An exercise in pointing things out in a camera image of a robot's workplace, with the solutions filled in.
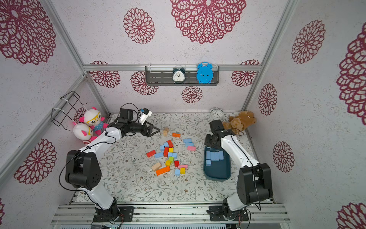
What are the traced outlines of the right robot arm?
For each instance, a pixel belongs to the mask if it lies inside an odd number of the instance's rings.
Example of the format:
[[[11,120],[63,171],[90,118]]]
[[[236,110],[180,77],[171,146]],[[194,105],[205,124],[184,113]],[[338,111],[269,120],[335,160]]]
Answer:
[[[205,145],[227,152],[239,167],[236,193],[223,202],[226,214],[239,211],[253,203],[273,197],[271,169],[254,159],[240,144],[234,132],[224,129],[220,120],[209,123],[212,134],[207,134]]]

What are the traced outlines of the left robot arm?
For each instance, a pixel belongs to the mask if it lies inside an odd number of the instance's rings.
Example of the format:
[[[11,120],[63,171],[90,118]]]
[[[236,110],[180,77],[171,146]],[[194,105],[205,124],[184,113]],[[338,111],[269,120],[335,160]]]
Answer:
[[[128,134],[139,133],[151,137],[160,132],[160,129],[146,121],[152,115],[152,111],[147,108],[141,109],[135,121],[133,112],[134,110],[121,108],[115,121],[111,122],[95,140],[67,154],[65,181],[77,190],[85,192],[96,209],[112,215],[118,212],[117,200],[100,183],[102,172],[99,159],[109,147]]]

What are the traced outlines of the long light blue block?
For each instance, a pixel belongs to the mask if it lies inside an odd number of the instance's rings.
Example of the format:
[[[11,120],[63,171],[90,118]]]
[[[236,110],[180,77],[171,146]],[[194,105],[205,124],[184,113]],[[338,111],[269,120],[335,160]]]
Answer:
[[[210,160],[211,159],[211,152],[207,151],[206,152],[206,160]]]

